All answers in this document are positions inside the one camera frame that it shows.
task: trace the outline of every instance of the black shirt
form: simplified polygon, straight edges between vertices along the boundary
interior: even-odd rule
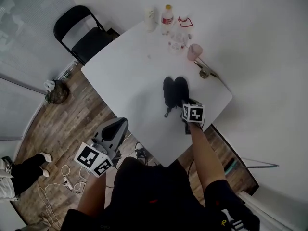
[[[110,205],[97,218],[70,209],[61,230],[231,230],[222,209],[227,209],[250,230],[259,230],[258,218],[234,194],[226,180],[208,185],[204,207],[193,195],[179,163],[166,169],[145,168],[132,161],[124,160],[115,178]]]

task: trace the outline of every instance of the tabletop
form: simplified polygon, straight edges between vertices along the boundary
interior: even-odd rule
[[[202,79],[200,68],[181,55],[168,52],[168,36],[159,26],[146,32],[141,22],[119,36],[82,67],[82,72],[117,117],[128,119],[129,130],[165,167],[192,144],[185,135],[181,109],[167,107],[163,81],[184,77],[190,98],[205,105],[205,130],[232,99],[223,83],[213,76]]]

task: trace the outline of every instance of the chair seat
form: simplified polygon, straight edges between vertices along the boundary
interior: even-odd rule
[[[86,63],[111,41],[112,37],[109,34],[94,27],[78,41],[72,48],[72,52]]]

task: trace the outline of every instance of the chair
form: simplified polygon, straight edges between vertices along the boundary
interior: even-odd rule
[[[91,15],[97,27],[91,29],[77,44],[70,50],[62,40],[67,32],[80,20]],[[93,56],[112,41],[112,36],[108,35],[102,24],[95,18],[92,12],[83,5],[71,8],[56,22],[53,28],[56,39],[74,56],[82,65],[85,65]]]

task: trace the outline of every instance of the pink cup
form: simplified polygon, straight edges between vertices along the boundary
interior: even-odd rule
[[[187,53],[187,58],[190,61],[195,61],[203,52],[203,49],[200,45],[198,44],[192,44]]]

